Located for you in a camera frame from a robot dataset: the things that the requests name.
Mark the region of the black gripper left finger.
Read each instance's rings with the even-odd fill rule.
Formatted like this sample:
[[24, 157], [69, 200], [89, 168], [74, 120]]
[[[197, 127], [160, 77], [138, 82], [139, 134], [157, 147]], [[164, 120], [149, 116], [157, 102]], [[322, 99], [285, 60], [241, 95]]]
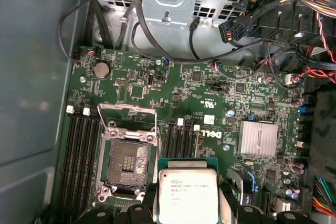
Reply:
[[111, 224], [142, 224], [157, 223], [153, 217], [154, 200], [157, 195], [157, 183], [150, 184], [145, 192], [142, 203], [129, 205], [126, 211], [114, 215], [111, 210], [97, 208], [85, 213], [73, 223], [111, 223]]

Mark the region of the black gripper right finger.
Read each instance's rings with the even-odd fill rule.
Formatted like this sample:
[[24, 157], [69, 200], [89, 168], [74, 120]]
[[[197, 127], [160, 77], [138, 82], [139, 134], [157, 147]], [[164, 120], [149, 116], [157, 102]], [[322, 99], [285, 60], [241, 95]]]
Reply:
[[222, 176], [218, 178], [219, 223], [315, 223], [295, 211], [282, 211], [273, 219], [258, 207], [241, 204], [233, 193], [233, 181]]

